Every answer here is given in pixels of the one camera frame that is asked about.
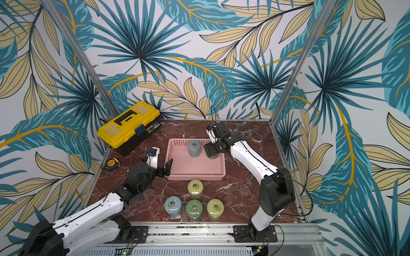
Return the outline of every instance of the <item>pink plastic basket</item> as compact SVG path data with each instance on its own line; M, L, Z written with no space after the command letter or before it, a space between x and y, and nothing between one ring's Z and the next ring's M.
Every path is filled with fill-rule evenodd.
M191 157L188 153L188 143L198 140L201 145L210 142L210 139L169 139L165 162L173 158L171 181L220 181L225 176L225 154L219 154L216 159L209 159L202 147L198 157Z

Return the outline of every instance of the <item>toolbox latch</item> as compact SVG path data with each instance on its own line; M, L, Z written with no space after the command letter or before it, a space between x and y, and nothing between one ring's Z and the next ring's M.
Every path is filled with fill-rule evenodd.
M135 129L135 134L137 136L141 135L141 133L143 133L145 131L145 126L144 125L140 125Z

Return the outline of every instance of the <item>yellow toolbox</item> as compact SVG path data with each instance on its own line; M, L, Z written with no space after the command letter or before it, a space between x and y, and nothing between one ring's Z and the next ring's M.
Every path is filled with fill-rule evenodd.
M127 156L159 127L159 111L141 101L98 129L97 135Z

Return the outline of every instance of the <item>toolbox handle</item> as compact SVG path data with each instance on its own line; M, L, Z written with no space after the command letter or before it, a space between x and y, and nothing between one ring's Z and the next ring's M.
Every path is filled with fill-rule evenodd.
M123 121L124 119L126 119L127 117L129 117L130 115L137 115L136 112L134 112L133 110L128 110L127 112L125 112L123 115L121 115L119 118L117 118L114 122L118 125L122 125L121 121Z

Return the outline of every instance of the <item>wall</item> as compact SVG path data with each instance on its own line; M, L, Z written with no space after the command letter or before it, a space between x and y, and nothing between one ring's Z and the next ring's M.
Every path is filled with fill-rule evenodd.
M87 56L121 111L144 100L162 118L239 119L258 103L269 118L323 1L247 2L96 2Z
M276 131L331 255L409 255L410 3L340 6L343 16L330 15L337 29L324 27Z
M81 34L93 31L89 7L59 3L87 49L92 39ZM96 131L107 113L39 0L1 0L0 9L2 250L39 220L78 211L105 151ZM16 255L20 247L0 255Z

